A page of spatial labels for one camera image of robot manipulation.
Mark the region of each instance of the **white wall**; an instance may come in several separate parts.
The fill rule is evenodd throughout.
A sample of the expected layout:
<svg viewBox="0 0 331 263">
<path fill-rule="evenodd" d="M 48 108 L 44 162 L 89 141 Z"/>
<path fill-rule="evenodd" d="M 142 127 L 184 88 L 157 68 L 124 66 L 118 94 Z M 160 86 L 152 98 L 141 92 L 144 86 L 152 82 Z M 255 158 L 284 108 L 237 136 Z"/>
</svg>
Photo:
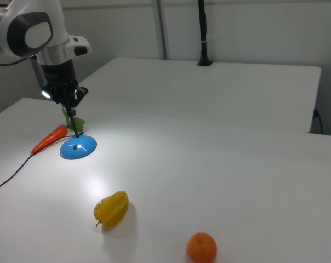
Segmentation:
<svg viewBox="0 0 331 263">
<path fill-rule="evenodd" d="M 198 60 L 198 6 L 194 0 L 184 1 L 190 4 L 164 2 L 168 55 L 171 59 Z M 317 107 L 324 133 L 331 134 L 331 3 L 220 2 L 206 6 L 210 59 L 321 67 Z"/>
<path fill-rule="evenodd" d="M 15 60 L 5 59 L 0 55 L 0 62 L 7 63 Z M 0 112 L 23 97 L 41 97 L 40 87 L 31 63 L 23 61 L 13 66 L 0 66 Z"/>
<path fill-rule="evenodd" d="M 86 1 L 63 1 L 66 28 L 70 35 L 84 36 L 92 46 L 92 54 L 74 60 L 77 80 L 81 81 L 116 57 L 163 58 L 159 19 L 155 17 L 155 1 L 138 0 L 134 4 L 80 7 Z"/>
</svg>

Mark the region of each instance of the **power cord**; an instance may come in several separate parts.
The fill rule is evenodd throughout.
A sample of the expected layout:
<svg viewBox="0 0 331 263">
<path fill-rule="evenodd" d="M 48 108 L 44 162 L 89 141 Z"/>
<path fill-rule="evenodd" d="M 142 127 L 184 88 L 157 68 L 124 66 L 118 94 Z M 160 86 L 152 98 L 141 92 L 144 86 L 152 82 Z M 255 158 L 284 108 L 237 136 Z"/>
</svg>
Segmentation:
<svg viewBox="0 0 331 263">
<path fill-rule="evenodd" d="M 21 63 L 24 60 L 27 60 L 27 59 L 20 59 L 18 61 L 15 61 L 15 62 L 12 62 L 12 63 L 8 63 L 8 64 L 2 64 L 2 63 L 0 63 L 0 66 L 12 66 L 12 65 L 16 65 L 18 63 Z"/>
<path fill-rule="evenodd" d="M 75 135 L 69 135 L 69 136 L 64 136 L 62 138 L 71 138 L 71 137 L 75 137 Z M 30 158 L 32 158 L 33 156 L 37 155 L 38 153 L 42 152 L 43 150 L 37 152 L 37 153 L 34 153 L 32 155 L 30 155 L 27 160 L 24 161 L 24 163 L 21 165 L 20 168 L 18 168 L 18 170 L 9 178 L 7 179 L 5 182 L 3 182 L 2 184 L 0 184 L 0 187 L 3 186 L 4 184 L 8 183 L 22 168 L 23 166 L 29 161 Z"/>
<path fill-rule="evenodd" d="M 313 112 L 313 119 L 315 119 L 316 117 L 319 118 L 319 123 L 320 123 L 320 134 L 323 134 L 323 123 L 321 121 L 321 116 L 320 116 L 320 113 L 319 113 L 319 109 L 318 108 L 315 108 L 314 109 L 314 112 Z"/>
</svg>

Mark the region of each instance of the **plastic fruit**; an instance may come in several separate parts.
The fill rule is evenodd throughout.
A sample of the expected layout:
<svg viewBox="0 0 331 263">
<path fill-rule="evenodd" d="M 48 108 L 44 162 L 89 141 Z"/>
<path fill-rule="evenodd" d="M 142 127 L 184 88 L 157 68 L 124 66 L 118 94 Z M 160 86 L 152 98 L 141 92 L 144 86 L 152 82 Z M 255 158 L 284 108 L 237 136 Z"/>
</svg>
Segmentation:
<svg viewBox="0 0 331 263">
<path fill-rule="evenodd" d="M 124 191 L 102 199 L 94 208 L 94 216 L 104 227 L 111 228 L 118 225 L 128 211 L 129 198 Z"/>
<path fill-rule="evenodd" d="M 206 233 L 196 233 L 188 241 L 187 256 L 193 263 L 211 263 L 216 257 L 216 242 Z"/>
</svg>

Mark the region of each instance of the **white table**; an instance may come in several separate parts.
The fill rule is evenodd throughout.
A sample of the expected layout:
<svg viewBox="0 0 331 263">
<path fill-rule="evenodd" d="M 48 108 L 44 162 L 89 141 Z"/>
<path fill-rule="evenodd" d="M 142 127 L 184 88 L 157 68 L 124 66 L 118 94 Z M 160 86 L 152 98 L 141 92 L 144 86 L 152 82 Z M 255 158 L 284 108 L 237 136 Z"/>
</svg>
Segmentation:
<svg viewBox="0 0 331 263">
<path fill-rule="evenodd" d="M 90 156 L 68 161 L 54 145 L 0 189 L 0 263 L 186 263 L 199 231 L 216 240 L 218 263 L 331 263 L 331 136 L 83 105 L 78 114 L 98 142 Z M 0 183 L 63 122 L 49 101 L 2 112 Z M 125 218 L 95 228 L 95 204 L 119 190 Z"/>
<path fill-rule="evenodd" d="M 82 105 L 308 132 L 321 69 L 117 58 L 85 79 Z"/>
</svg>

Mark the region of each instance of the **black cable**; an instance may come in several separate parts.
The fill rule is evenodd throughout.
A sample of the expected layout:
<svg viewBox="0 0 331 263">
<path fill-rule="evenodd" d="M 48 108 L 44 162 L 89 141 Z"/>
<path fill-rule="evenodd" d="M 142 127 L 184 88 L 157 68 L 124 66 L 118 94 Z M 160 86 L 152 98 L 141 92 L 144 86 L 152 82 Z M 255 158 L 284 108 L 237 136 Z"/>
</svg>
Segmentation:
<svg viewBox="0 0 331 263">
<path fill-rule="evenodd" d="M 15 62 L 12 62 L 12 63 L 9 63 L 9 64 L 2 64 L 2 63 L 0 63 L 0 66 L 12 66 L 12 65 L 16 65 L 16 64 L 18 64 L 18 63 L 20 63 L 20 62 L 22 62 L 24 60 L 27 60 L 27 59 L 20 59 L 18 61 L 15 61 Z"/>
<path fill-rule="evenodd" d="M 320 117 L 320 114 L 319 112 L 317 113 L 317 116 L 319 118 L 319 122 L 320 122 L 320 134 L 323 134 L 323 123 L 321 121 L 321 117 Z"/>
<path fill-rule="evenodd" d="M 74 137 L 75 135 L 68 135 L 68 136 L 64 136 L 64 137 L 62 137 L 62 138 L 70 138 L 70 137 Z M 5 182 L 3 182 L 2 184 L 0 184 L 0 187 L 1 186 L 3 186 L 4 184 L 6 184 L 6 183 L 8 183 L 22 168 L 23 168 L 23 166 L 29 161 L 29 159 L 30 158 L 32 158 L 34 155 L 36 155 L 36 154 L 38 154 L 38 153 L 40 153 L 40 152 L 42 152 L 42 150 L 41 151 L 39 151 L 39 152 L 37 152 L 37 153 L 34 153 L 34 154 L 32 154 L 32 155 L 30 155 L 28 158 L 27 158 L 27 160 L 25 160 L 25 162 L 21 165 L 21 167 L 20 168 L 18 168 L 18 170 L 9 178 L 9 179 L 7 179 Z"/>
<path fill-rule="evenodd" d="M 63 139 L 63 138 L 70 138 L 70 137 L 74 137 L 75 135 L 68 135 L 68 136 L 64 136 L 64 137 L 62 137 L 61 139 Z M 22 168 L 23 168 L 23 166 L 29 161 L 29 159 L 30 158 L 32 158 L 34 155 L 36 155 L 37 153 L 34 153 L 34 154 L 32 154 L 32 155 L 30 155 L 29 157 L 28 157 L 28 159 L 21 165 L 21 167 L 20 168 L 18 168 L 18 170 L 9 178 L 9 179 L 7 179 L 5 182 L 3 182 L 2 184 L 0 184 L 0 187 L 1 186 L 3 186 L 4 184 L 6 184 L 6 183 L 8 183 Z"/>
</svg>

